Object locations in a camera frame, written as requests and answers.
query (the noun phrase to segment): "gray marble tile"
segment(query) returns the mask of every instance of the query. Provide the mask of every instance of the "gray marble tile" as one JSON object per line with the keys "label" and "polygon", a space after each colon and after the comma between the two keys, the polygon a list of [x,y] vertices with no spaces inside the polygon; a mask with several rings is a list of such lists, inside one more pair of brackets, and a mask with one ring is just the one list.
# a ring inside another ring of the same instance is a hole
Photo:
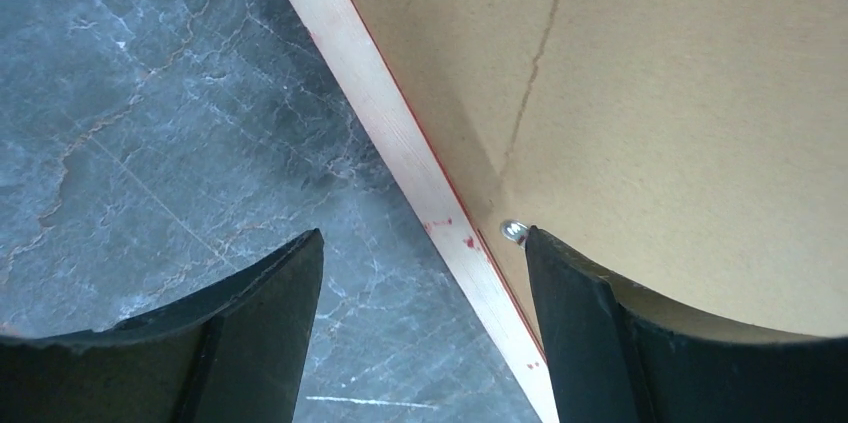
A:
{"label": "gray marble tile", "polygon": [[287,0],[0,0],[0,324],[326,239],[295,421],[537,421]]}

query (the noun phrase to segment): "black rubber piece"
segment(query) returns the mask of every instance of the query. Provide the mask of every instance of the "black rubber piece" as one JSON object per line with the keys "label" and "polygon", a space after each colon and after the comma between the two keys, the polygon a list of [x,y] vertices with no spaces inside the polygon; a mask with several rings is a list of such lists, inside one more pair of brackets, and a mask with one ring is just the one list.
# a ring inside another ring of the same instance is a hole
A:
{"label": "black rubber piece", "polygon": [[306,232],[108,331],[0,337],[0,422],[291,421],[323,244]]}
{"label": "black rubber piece", "polygon": [[848,338],[707,314],[535,227],[526,256],[560,421],[848,421]]}

